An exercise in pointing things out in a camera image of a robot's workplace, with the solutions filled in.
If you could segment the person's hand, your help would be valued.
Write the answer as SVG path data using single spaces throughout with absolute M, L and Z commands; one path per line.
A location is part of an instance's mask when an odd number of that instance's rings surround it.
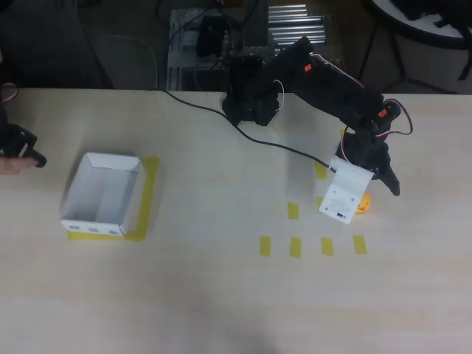
M 35 165 L 36 161 L 29 157 L 1 157 L 0 175 L 15 175 Z

